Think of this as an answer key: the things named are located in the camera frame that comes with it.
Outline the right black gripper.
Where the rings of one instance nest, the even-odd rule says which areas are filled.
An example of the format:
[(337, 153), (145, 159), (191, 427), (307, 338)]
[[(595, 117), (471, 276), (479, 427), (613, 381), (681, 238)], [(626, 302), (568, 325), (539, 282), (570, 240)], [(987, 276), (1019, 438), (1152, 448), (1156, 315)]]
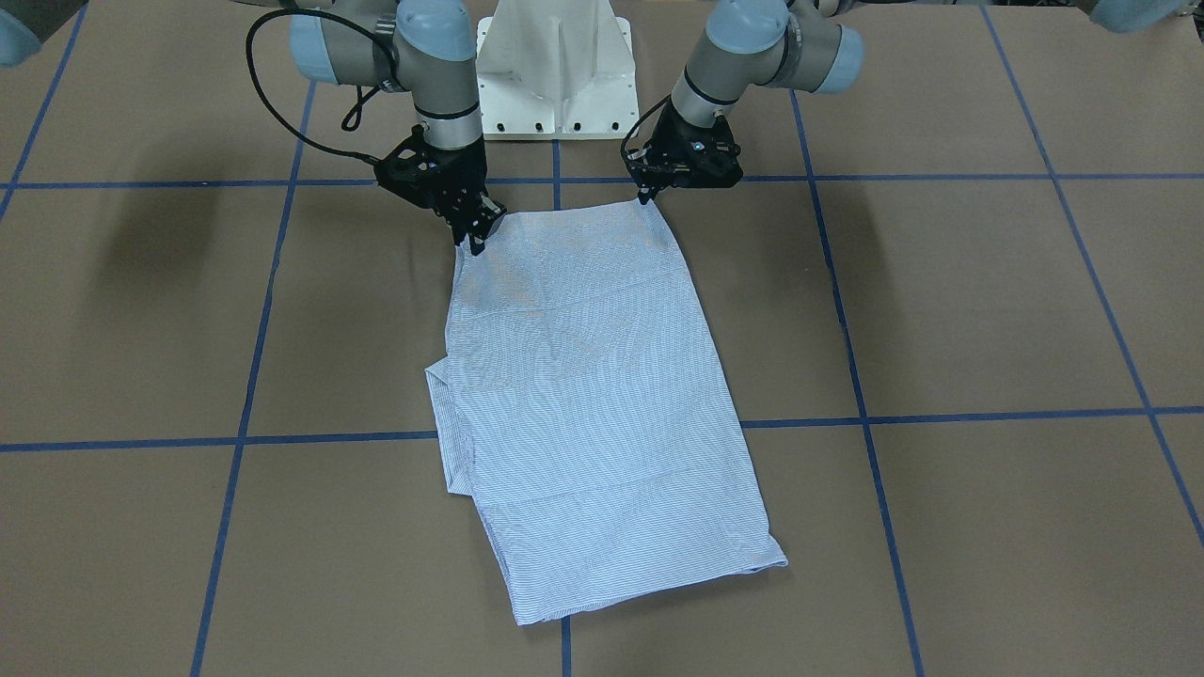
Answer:
[(462, 149), (439, 149), (421, 136), (426, 170), (421, 171), (421, 208), (455, 218), (455, 242), (466, 245), (470, 257), (479, 257), (486, 239), (498, 231), (508, 208), (486, 194), (485, 139), (478, 136)]

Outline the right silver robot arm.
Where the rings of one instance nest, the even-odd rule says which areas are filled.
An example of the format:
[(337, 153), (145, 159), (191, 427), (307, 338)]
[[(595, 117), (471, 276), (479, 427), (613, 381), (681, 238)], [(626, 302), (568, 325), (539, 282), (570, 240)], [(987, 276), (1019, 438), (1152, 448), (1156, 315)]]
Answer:
[(417, 111), (408, 137), (383, 157), (361, 154), (374, 181), (433, 211), (478, 257), (506, 214), (486, 193), (486, 148), (476, 33), (460, 1), (289, 1), (289, 45), (302, 76), (374, 93), (405, 93)]

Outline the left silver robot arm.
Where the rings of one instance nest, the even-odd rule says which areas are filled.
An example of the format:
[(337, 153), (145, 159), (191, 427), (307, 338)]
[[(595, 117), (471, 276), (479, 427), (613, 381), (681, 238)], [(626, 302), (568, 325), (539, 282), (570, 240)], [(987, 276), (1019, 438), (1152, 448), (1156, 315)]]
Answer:
[(672, 92), (621, 141), (641, 205), (678, 189), (727, 189), (743, 179), (728, 120), (748, 88), (846, 92), (864, 42), (818, 1), (718, 1)]

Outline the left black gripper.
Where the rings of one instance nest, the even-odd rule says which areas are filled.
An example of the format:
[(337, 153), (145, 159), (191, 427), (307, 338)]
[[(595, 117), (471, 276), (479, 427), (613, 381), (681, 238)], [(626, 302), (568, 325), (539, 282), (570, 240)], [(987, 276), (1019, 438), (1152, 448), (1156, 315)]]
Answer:
[(627, 155), (626, 170), (637, 187), (637, 199), (641, 205), (655, 200), (659, 193), (673, 183), (673, 160), (675, 153), (673, 142), (675, 120), (686, 120), (675, 111), (669, 99), (659, 104), (657, 124), (649, 140), (641, 146), (641, 157)]

